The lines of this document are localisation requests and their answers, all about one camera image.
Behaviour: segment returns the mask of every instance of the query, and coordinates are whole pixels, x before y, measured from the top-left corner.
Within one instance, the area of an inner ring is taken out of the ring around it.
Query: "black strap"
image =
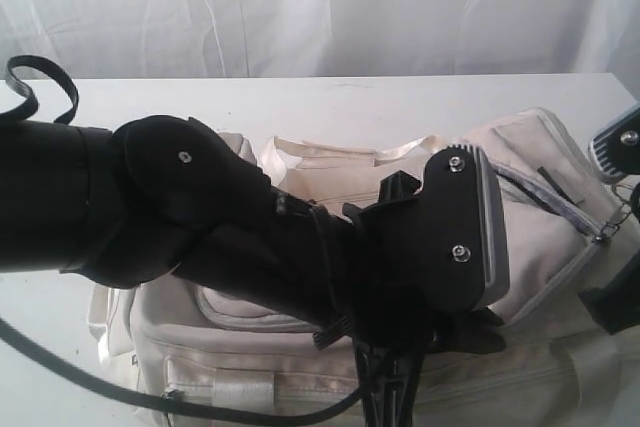
[[[37,55],[18,55],[11,57],[7,62],[5,82],[16,94],[24,97],[25,101],[8,112],[0,113],[0,124],[22,122],[38,111],[39,104],[36,94],[29,85],[16,76],[14,72],[16,67],[30,67],[38,70],[62,87],[62,90],[64,90],[69,96],[69,99],[71,99],[71,108],[59,116],[54,123],[68,125],[78,111],[78,89],[73,83],[73,80],[71,80],[71,77],[69,77],[58,64]]]

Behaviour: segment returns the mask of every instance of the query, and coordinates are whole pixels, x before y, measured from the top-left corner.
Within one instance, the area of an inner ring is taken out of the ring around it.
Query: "white backdrop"
[[[1,0],[0,59],[75,77],[613,71],[640,97],[640,0]]]

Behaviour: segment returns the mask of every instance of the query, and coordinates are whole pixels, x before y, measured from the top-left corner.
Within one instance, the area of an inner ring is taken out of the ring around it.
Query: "cream duffel bag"
[[[554,115],[529,110],[463,139],[484,148],[502,187],[511,287],[491,309],[508,347],[428,356],[415,425],[603,425],[636,378],[640,328],[607,335],[577,293],[607,284],[640,246],[639,231],[632,221],[609,227],[621,205]],[[255,161],[241,136],[225,140]],[[398,170],[421,178],[446,144],[430,136],[380,152],[274,138],[261,161],[275,185],[340,215],[344,202],[375,202],[380,180]],[[451,215],[464,221],[464,213]],[[349,339],[317,352],[312,326],[170,275],[133,291],[97,287],[89,323],[111,379],[156,395],[294,415],[357,386]],[[222,425],[136,415],[176,427]],[[364,425],[360,405],[323,425]]]

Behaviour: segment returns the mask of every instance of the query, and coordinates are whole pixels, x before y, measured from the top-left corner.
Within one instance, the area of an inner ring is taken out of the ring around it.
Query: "table surface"
[[[30,84],[42,103],[38,120],[51,120],[68,108],[52,82]],[[555,112],[584,146],[598,128],[634,103],[611,74],[79,80],[77,85],[75,125],[115,129],[152,114],[192,116],[215,130],[243,133],[257,152],[276,134],[389,148],[431,133],[456,136],[534,106]],[[3,108],[19,100],[0,88]],[[100,372],[85,326],[89,281],[54,272],[6,274],[0,276],[0,292],[0,316],[63,358]],[[4,344],[0,371],[3,425],[141,425],[128,408],[56,378]]]

